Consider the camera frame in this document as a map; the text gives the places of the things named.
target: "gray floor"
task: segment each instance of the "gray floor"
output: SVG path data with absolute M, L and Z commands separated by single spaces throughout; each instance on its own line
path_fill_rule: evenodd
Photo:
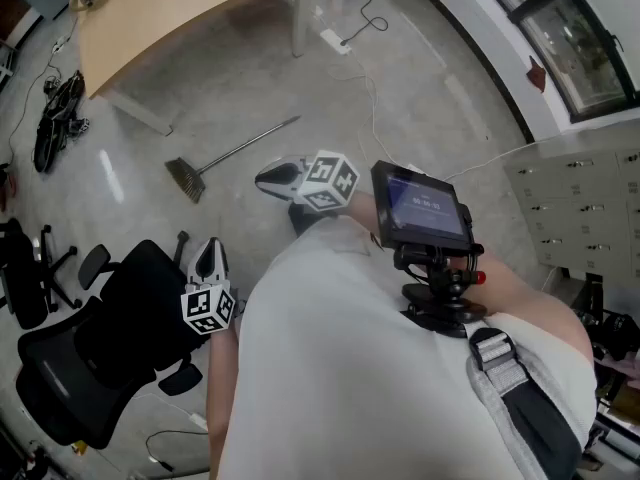
M 254 174 L 279 156 L 320 148 L 347 154 L 362 173 L 368 169 L 357 140 L 371 112 L 364 80 L 335 79 L 362 74 L 359 63 L 377 86 L 376 131 L 402 164 L 445 177 L 524 144 L 489 76 L 427 0 L 374 0 L 370 14 L 384 16 L 389 29 L 363 32 L 353 41 L 355 56 L 340 56 L 329 47 L 319 32 L 328 26 L 344 37 L 357 29 L 365 1 L 314 0 L 316 17 L 307 52 L 299 59 L 291 56 L 289 46 L 290 0 L 252 0 L 200 22 L 164 44 L 122 86 L 170 117 L 173 134 L 162 137 L 100 98 L 86 101 L 80 113 L 91 119 L 90 131 L 69 145 L 47 176 L 37 174 L 31 164 L 44 105 L 40 79 L 12 140 L 19 192 L 7 213 L 17 216 L 30 234 L 51 224 L 58 252 L 69 245 L 79 248 L 79 258 L 59 276 L 72 296 L 88 297 L 75 275 L 96 244 L 104 244 L 119 259 L 150 238 L 172 254 L 176 235 L 185 229 L 192 236 L 185 258 L 209 236 L 223 240 L 232 282 L 246 297 L 273 257 L 294 240 L 286 205 L 258 192 Z M 71 30 L 73 18 L 65 13 L 40 24 L 24 45 L 20 70 L 0 94 L 0 158 L 9 156 L 6 137 L 20 117 L 29 85 L 46 65 L 51 45 Z M 65 78 L 79 69 L 75 35 L 52 63 Z M 179 191 L 163 166 L 177 156 L 205 164 L 296 114 L 302 119 L 294 125 L 208 172 L 207 190 L 198 205 Z M 362 127 L 361 140 L 370 164 L 386 159 L 370 122 Z M 370 190 L 364 178 L 362 188 Z M 500 161 L 455 178 L 454 184 L 471 209 L 477 238 L 540 287 L 548 268 L 536 262 Z M 62 308 L 46 325 L 70 314 Z M 20 440 L 45 443 L 73 474 L 86 479 L 122 478 L 133 472 L 160 475 L 163 470 L 147 460 L 145 437 L 167 428 L 199 430 L 179 409 L 144 397 L 127 406 L 102 457 L 93 450 L 75 457 L 68 447 L 54 445 L 19 410 L 14 379 L 21 332 L 13 317 L 0 311 L 0 414 Z M 204 347 L 194 354 L 202 371 L 206 352 Z M 204 414 L 205 391 L 201 383 L 170 401 Z M 144 393 L 160 392 L 150 385 Z M 180 470 L 206 465 L 202 437 L 161 436 L 152 446 L 156 455 Z

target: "metal cabinet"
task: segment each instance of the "metal cabinet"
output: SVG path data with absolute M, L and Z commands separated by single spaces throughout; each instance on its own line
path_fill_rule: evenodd
M 531 146 L 505 172 L 541 263 L 640 282 L 640 120 Z

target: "window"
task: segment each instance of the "window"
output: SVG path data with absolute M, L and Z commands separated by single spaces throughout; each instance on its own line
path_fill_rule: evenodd
M 538 53 L 571 121 L 640 106 L 638 0 L 497 0 Z
M 537 45 L 573 113 L 626 100 L 606 50 L 571 0 L 549 2 L 525 18 L 522 28 Z

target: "black mesh chair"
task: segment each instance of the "black mesh chair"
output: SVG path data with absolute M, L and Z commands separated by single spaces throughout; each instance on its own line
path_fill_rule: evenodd
M 131 397 L 178 361 L 179 370 L 159 383 L 169 395 L 194 387 L 202 374 L 190 353 L 207 336 L 182 320 L 186 276 L 153 242 L 138 244 L 111 263 L 96 247 L 80 268 L 88 287 L 112 272 L 100 291 L 67 320 L 22 336 L 18 394 L 33 419 L 58 444 L 78 440 L 102 449 Z
M 49 313 L 58 310 L 52 300 L 52 291 L 71 308 L 79 308 L 79 299 L 71 301 L 55 280 L 56 271 L 78 253 L 75 247 L 53 263 L 47 247 L 47 234 L 51 226 L 45 226 L 40 233 L 40 259 L 34 257 L 33 245 L 22 232 L 17 220 L 11 219 L 0 225 L 5 235 L 0 243 L 0 280 L 5 296 L 0 299 L 0 307 L 5 304 L 16 315 L 20 327 L 33 329 L 41 325 Z

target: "display screen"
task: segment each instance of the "display screen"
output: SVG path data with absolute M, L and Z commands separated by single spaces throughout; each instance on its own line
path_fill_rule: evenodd
M 429 228 L 464 236 L 451 194 L 393 175 L 388 181 L 391 215 L 397 228 Z

